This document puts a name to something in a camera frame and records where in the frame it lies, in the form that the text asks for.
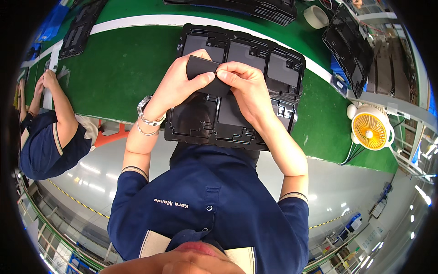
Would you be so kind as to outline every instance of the glossy gray floor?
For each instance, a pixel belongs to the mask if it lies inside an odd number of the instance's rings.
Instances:
[[[52,182],[90,208],[109,216],[117,190],[117,176],[122,166],[125,143],[126,139],[121,139],[96,148],[77,166],[52,178]],[[164,133],[160,132],[158,142],[152,151],[151,180],[169,169],[169,158],[176,144],[164,140]],[[308,159],[308,165],[309,226],[341,216],[346,208],[354,210],[361,207],[361,211],[369,209],[377,200],[385,182],[391,181],[393,177],[390,173],[353,166],[341,167],[316,159]],[[277,200],[283,175],[269,152],[261,152],[257,172],[260,180]],[[79,217],[106,229],[107,218],[81,206],[47,180],[41,184]],[[325,233],[329,229],[329,225],[312,229],[309,231],[310,237]]]

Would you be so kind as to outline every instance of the small desk fan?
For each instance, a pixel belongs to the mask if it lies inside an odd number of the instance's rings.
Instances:
[[[365,148],[381,150],[394,142],[394,128],[389,123],[388,115],[383,107],[368,104],[361,104],[356,107],[351,104],[347,107],[347,116],[351,120],[352,142],[346,160],[339,165],[345,165],[364,151]],[[363,146],[363,149],[356,151],[359,144]]]

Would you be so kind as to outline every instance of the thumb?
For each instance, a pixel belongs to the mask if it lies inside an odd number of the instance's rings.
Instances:
[[[209,83],[211,83],[213,81],[214,78],[215,78],[215,74],[213,72],[206,72],[206,73],[200,74],[200,75],[196,76],[195,78],[191,79],[187,83],[187,88],[191,92],[194,92],[198,89],[202,89],[205,86],[207,86]]]
[[[218,70],[217,75],[219,80],[236,89],[244,89],[245,80],[239,76],[225,70]]]

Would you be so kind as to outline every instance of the navy blue polo shirt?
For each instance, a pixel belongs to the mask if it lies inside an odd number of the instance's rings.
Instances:
[[[86,129],[81,124],[70,142],[61,148],[54,111],[35,118],[28,115],[26,119],[22,124],[29,131],[29,137],[21,150],[19,167],[28,178],[44,180],[61,175],[90,151],[91,139],[84,138]]]
[[[225,250],[253,247],[256,273],[301,273],[308,261],[306,200],[296,193],[277,203],[248,156],[192,145],[150,183],[134,167],[122,171],[108,234],[122,258],[131,260],[149,230],[168,238],[186,229],[208,231]]]

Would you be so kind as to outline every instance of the yellow black hazard stripe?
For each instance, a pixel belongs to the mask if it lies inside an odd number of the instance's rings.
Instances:
[[[106,218],[109,219],[109,216],[106,216],[106,215],[104,215],[104,214],[102,214],[102,213],[100,213],[100,212],[97,212],[96,210],[94,210],[94,209],[92,209],[92,208],[90,208],[90,207],[84,205],[83,203],[79,202],[78,200],[76,200],[76,199],[73,198],[72,196],[70,196],[70,195],[68,195],[67,193],[65,193],[64,190],[60,189],[60,188],[59,188],[56,184],[54,184],[50,179],[47,179],[47,180],[48,180],[49,182],[51,182],[52,185],[54,185],[54,186],[55,186],[57,189],[59,189],[62,193],[64,193],[65,195],[67,195],[68,197],[70,197],[70,198],[72,198],[74,201],[76,201],[78,204],[83,205],[83,206],[85,206],[86,208],[88,208],[89,210],[91,210],[92,212],[97,213],[97,214],[99,214],[100,216],[103,216],[103,217],[106,217]]]
[[[350,213],[352,213],[352,212],[355,212],[355,211],[358,210],[358,209],[359,209],[359,207],[356,208],[356,209],[353,209],[353,210],[350,211],[349,213],[344,214],[344,216],[347,216],[348,214],[350,214]],[[342,217],[344,217],[344,216],[339,216],[339,217],[337,217],[337,218],[335,218],[335,219],[333,219],[333,220],[329,220],[329,221],[324,222],[324,223],[322,223],[322,224],[314,225],[314,226],[312,226],[312,227],[309,227],[309,229],[316,228],[316,227],[318,227],[318,226],[322,226],[323,224],[328,224],[328,223],[333,222],[333,221],[335,221],[335,220],[338,220],[338,219],[340,219],[340,218],[342,218]]]

